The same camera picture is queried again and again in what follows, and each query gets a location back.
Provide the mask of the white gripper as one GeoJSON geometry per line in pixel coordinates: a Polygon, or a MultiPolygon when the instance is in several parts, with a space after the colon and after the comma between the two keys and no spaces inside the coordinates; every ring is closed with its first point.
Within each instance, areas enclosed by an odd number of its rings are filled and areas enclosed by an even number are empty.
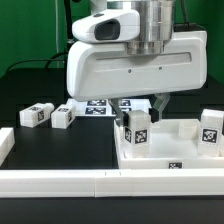
{"type": "Polygon", "coordinates": [[[76,42],[67,62],[67,91],[79,102],[110,99],[118,126],[128,125],[119,98],[156,94],[151,119],[159,121],[170,94],[199,89],[207,79],[207,33],[175,32],[158,55],[129,55],[124,43],[76,42]]]}

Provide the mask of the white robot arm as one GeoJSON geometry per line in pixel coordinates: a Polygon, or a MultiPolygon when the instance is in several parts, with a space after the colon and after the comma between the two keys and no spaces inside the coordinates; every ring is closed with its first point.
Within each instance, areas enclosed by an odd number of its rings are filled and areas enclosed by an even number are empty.
{"type": "Polygon", "coordinates": [[[106,0],[73,23],[67,90],[77,101],[107,99],[120,126],[125,97],[154,94],[157,121],[171,92],[198,89],[207,78],[207,33],[174,26],[175,0],[106,0]]]}

